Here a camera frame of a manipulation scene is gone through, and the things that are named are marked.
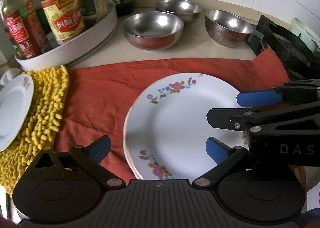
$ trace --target blue flower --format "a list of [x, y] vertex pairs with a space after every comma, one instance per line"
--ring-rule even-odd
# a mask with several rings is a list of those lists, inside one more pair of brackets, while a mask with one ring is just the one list
[[152, 161], [155, 161], [156, 158], [153, 156], [153, 155], [148, 155], [148, 159], [152, 160]]

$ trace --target plate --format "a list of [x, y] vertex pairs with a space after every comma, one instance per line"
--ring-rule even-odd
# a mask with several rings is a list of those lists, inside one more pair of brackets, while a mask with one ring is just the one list
[[124, 154], [136, 178], [192, 182], [217, 165], [205, 150], [209, 137], [247, 147], [243, 132], [213, 128], [206, 118], [211, 108], [240, 108], [238, 94], [199, 73], [171, 75], [144, 90], [124, 123]]
[[18, 134], [27, 116], [32, 96], [31, 76], [21, 74], [0, 92], [0, 151], [4, 151]]

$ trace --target yellow cloth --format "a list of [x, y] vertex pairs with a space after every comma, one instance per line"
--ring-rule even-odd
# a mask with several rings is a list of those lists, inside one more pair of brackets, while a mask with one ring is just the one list
[[10, 146], [0, 152], [0, 185], [13, 189], [42, 147], [53, 147], [69, 88], [64, 66], [24, 72], [32, 77], [34, 93], [25, 121]]

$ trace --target stainless steel bowl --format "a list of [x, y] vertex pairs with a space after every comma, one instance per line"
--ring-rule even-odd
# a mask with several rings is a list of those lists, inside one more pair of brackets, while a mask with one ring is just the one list
[[239, 16], [221, 10], [205, 13], [205, 28], [216, 43], [225, 47], [245, 41], [253, 31], [251, 25]]
[[180, 17], [185, 25], [196, 22], [202, 12], [200, 5], [188, 0], [161, 0], [156, 10]]
[[148, 11], [124, 21], [126, 39], [136, 48], [155, 51], [174, 45], [182, 35], [183, 21], [168, 13]]

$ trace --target red label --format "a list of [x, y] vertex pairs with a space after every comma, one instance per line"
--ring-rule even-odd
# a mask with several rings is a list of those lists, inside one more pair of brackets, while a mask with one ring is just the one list
[[75, 31], [82, 21], [79, 8], [70, 11], [69, 14], [55, 20], [53, 23], [58, 28], [59, 32]]
[[11, 36], [19, 45], [22, 53], [26, 58], [33, 58], [43, 53], [42, 49], [48, 43], [48, 39], [36, 16], [31, 0], [26, 3], [25, 11], [28, 11], [28, 13], [24, 20], [21, 19], [18, 10], [4, 18]]

